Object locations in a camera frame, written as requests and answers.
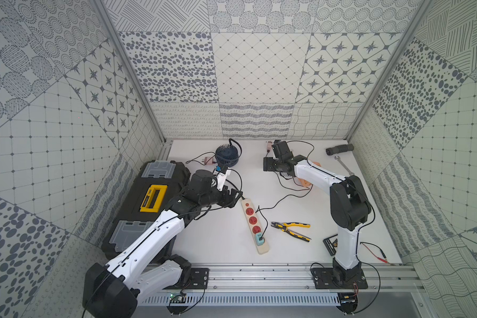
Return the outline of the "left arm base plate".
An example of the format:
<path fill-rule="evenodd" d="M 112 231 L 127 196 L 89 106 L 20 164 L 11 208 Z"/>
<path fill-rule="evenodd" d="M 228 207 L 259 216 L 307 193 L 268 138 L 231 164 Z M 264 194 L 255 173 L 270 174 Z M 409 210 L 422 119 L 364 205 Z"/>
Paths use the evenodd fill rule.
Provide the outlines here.
<path fill-rule="evenodd" d="M 208 286 L 209 268 L 192 268 L 187 274 L 183 274 L 180 281 L 166 290 L 206 290 Z"/>

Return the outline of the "teal usb charger plug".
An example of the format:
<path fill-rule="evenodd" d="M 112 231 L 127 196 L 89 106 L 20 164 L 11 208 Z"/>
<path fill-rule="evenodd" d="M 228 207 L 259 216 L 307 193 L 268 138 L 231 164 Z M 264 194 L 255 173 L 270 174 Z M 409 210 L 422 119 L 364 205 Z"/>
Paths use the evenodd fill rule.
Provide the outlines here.
<path fill-rule="evenodd" d="M 265 239 L 262 233 L 256 233 L 254 235 L 254 238 L 255 238 L 255 243 L 257 246 L 262 246 L 263 244 L 265 244 Z"/>

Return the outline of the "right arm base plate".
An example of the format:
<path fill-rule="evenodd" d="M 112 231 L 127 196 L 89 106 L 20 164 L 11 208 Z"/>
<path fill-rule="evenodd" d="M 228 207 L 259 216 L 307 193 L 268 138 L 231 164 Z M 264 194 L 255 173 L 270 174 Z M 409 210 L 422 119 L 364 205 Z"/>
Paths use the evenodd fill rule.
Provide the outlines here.
<path fill-rule="evenodd" d="M 312 268 L 310 270 L 313 283 L 317 290 L 352 290 L 358 287 L 359 290 L 368 289 L 364 272 L 359 270 L 345 270 L 330 268 Z"/>

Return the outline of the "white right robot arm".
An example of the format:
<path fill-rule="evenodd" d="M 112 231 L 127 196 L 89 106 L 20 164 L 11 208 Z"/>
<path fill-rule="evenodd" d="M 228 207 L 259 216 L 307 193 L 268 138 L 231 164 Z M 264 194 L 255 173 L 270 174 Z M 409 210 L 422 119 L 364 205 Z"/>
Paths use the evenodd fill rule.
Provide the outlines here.
<path fill-rule="evenodd" d="M 331 217 L 338 226 L 338 249 L 333 259 L 335 284 L 344 286 L 361 277 L 359 232 L 366 226 L 372 206 L 360 178 L 335 175 L 305 156 L 295 156 L 284 140 L 275 140 L 272 150 L 274 156 L 263 160 L 264 171 L 285 172 L 324 190 L 330 197 Z"/>

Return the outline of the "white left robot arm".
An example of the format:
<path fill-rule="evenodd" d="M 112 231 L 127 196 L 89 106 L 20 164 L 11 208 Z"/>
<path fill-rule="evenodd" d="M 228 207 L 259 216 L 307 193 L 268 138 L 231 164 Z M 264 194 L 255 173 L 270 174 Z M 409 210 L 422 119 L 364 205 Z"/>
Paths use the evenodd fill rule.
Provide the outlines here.
<path fill-rule="evenodd" d="M 107 264 L 95 263 L 83 286 L 84 313 L 94 317 L 131 317 L 138 304 L 167 287 L 185 289 L 191 280 L 191 263 L 179 255 L 167 256 L 148 270 L 154 257 L 193 220 L 213 205 L 233 208 L 242 191 L 225 182 L 230 168 L 197 170 L 188 184 L 172 197 L 157 220 L 121 254 Z"/>

